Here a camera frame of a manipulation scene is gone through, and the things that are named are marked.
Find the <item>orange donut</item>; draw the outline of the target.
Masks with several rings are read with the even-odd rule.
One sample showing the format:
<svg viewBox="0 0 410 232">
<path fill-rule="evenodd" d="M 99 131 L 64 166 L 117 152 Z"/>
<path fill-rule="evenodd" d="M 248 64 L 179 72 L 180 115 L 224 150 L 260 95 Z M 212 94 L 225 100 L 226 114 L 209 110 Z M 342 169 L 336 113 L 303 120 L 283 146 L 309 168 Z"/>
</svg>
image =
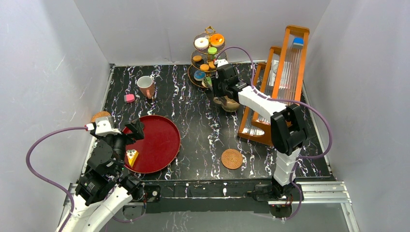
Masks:
<svg viewBox="0 0 410 232">
<path fill-rule="evenodd" d="M 220 47 L 220 46 L 224 45 L 225 38 L 224 38 L 223 35 L 221 35 L 219 33 L 215 33 L 215 34 L 212 34 L 209 37 L 209 42 L 210 42 L 212 47 Z"/>
</svg>

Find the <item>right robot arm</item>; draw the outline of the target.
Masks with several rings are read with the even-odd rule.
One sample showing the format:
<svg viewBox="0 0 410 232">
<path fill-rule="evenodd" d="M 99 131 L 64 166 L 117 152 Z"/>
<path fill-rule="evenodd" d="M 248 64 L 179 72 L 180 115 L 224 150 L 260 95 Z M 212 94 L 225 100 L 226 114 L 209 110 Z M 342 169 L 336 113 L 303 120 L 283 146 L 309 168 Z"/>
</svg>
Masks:
<svg viewBox="0 0 410 232">
<path fill-rule="evenodd" d="M 216 60 L 216 74 L 211 77 L 214 96 L 229 98 L 252 109 L 270 121 L 271 142 L 277 151 L 272 177 L 272 195 L 285 200 L 295 188 L 295 168 L 308 131 L 298 104 L 287 105 L 240 81 L 234 67 L 226 60 Z"/>
</svg>

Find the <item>yellow biscuit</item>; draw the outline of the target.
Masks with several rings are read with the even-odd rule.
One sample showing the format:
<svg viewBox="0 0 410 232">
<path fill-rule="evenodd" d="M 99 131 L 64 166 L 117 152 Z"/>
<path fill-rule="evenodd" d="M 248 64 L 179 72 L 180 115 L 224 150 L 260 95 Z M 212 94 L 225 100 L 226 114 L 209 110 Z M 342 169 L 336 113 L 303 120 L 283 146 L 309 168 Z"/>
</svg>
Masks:
<svg viewBox="0 0 410 232">
<path fill-rule="evenodd" d="M 195 56 L 192 57 L 192 60 L 194 62 L 200 62 L 201 60 L 203 60 L 203 58 L 200 55 L 195 55 Z"/>
<path fill-rule="evenodd" d="M 201 64 L 200 65 L 200 70 L 203 72 L 208 72 L 210 70 L 210 67 L 208 64 Z"/>
<path fill-rule="evenodd" d="M 214 61 L 209 61 L 208 66 L 209 66 L 210 70 L 216 69 L 216 65 L 215 65 Z"/>
</svg>

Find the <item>blue white donut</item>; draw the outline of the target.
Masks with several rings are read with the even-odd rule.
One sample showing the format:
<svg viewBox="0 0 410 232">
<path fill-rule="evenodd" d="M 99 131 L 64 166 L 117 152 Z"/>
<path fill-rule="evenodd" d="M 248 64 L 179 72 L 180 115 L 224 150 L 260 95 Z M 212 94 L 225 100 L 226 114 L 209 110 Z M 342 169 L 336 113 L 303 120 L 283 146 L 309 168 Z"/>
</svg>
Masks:
<svg viewBox="0 0 410 232">
<path fill-rule="evenodd" d="M 195 72 L 194 72 L 194 79 L 196 80 L 196 81 L 203 81 L 204 79 L 205 79 L 205 77 L 206 77 L 206 73 L 205 72 L 203 72 L 203 71 L 200 71 L 200 70 L 196 70 Z"/>
</svg>

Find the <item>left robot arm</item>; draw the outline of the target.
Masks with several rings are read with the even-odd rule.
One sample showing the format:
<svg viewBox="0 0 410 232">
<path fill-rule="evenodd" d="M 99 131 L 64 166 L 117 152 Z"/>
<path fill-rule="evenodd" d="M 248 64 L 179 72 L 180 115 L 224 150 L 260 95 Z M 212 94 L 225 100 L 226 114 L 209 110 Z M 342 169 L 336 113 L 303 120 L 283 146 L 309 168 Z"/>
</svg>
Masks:
<svg viewBox="0 0 410 232">
<path fill-rule="evenodd" d="M 140 119 L 127 122 L 124 130 L 115 128 L 110 116 L 99 117 L 85 127 L 98 143 L 74 194 L 69 195 L 71 208 L 58 232 L 98 232 L 125 204 L 146 198 L 144 183 L 124 174 L 128 157 L 136 157 L 136 151 L 126 146 L 144 138 Z"/>
</svg>

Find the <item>green macaron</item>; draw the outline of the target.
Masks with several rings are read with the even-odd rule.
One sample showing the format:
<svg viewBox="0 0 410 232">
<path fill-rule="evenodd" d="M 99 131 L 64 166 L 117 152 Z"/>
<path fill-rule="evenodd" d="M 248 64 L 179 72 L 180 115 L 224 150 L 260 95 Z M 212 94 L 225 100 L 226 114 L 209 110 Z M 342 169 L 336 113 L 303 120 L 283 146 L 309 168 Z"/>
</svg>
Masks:
<svg viewBox="0 0 410 232">
<path fill-rule="evenodd" d="M 208 54 L 216 54 L 218 52 L 218 49 L 216 47 L 209 47 L 207 50 Z"/>
</svg>

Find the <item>yellow layered cake slice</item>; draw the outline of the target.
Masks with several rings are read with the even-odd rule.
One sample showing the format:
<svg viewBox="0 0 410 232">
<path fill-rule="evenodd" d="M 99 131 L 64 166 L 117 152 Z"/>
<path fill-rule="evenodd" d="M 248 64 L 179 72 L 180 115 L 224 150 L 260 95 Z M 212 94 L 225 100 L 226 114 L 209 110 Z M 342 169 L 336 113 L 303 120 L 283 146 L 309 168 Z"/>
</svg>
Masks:
<svg viewBox="0 0 410 232">
<path fill-rule="evenodd" d="M 130 167 L 134 166 L 138 155 L 139 155 L 139 152 L 135 149 L 130 149 L 126 151 L 126 157 L 127 157 L 128 164 Z"/>
</svg>

